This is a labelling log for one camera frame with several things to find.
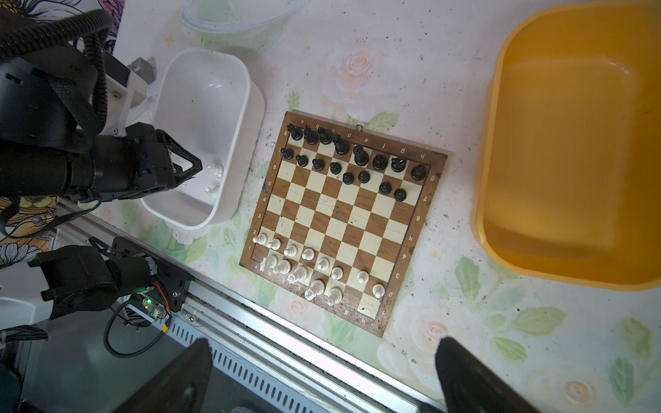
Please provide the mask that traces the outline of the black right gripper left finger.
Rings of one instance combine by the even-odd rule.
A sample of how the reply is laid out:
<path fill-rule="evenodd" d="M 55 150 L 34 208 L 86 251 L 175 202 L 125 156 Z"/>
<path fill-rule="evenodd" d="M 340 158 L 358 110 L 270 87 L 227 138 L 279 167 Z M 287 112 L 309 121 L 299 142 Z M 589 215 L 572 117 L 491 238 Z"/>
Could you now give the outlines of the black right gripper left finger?
<path fill-rule="evenodd" d="M 208 339 L 199 338 L 115 412 L 201 412 L 212 371 Z"/>

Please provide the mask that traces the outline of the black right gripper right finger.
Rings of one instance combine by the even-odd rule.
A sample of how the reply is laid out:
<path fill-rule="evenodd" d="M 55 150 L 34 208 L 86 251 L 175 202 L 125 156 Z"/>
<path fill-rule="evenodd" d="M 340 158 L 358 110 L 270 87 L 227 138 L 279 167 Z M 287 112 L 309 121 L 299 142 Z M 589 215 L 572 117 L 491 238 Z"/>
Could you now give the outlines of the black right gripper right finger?
<path fill-rule="evenodd" d="M 453 337 L 440 340 L 435 364 L 449 412 L 538 411 Z"/>

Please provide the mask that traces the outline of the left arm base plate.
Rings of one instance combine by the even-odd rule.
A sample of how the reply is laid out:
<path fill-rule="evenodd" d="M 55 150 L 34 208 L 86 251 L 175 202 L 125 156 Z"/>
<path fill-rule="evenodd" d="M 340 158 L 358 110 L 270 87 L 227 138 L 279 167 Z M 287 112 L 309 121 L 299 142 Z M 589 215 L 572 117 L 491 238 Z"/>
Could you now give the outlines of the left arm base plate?
<path fill-rule="evenodd" d="M 164 320 L 182 311 L 193 280 L 189 272 L 125 237 L 111 244 L 97 237 L 88 242 L 117 273 L 121 296 L 134 295 L 151 318 Z"/>

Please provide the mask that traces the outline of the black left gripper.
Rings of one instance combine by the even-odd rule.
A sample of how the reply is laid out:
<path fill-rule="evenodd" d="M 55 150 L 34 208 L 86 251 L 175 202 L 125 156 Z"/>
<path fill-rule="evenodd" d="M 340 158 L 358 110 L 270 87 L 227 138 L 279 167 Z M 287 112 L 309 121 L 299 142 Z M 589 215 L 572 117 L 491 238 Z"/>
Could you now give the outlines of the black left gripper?
<path fill-rule="evenodd" d="M 127 127 L 127 141 L 137 157 L 133 182 L 124 199 L 138 199 L 171 189 L 202 171 L 201 160 L 167 132 L 146 123 Z"/>

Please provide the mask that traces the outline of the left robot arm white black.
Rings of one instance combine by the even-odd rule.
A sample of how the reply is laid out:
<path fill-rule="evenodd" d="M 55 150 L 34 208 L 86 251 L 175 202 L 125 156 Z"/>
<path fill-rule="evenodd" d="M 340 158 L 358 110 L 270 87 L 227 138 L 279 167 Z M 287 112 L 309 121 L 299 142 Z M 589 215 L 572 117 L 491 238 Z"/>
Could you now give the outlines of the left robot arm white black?
<path fill-rule="evenodd" d="M 103 311 L 137 294 L 155 318 L 181 307 L 167 268 L 98 242 L 42 252 L 15 217 L 32 198 L 65 197 L 90 213 L 115 200 L 175 189 L 201 160 L 155 127 L 127 124 L 139 79 L 104 51 L 114 25 L 96 9 L 39 22 L 1 11 L 1 326 Z"/>

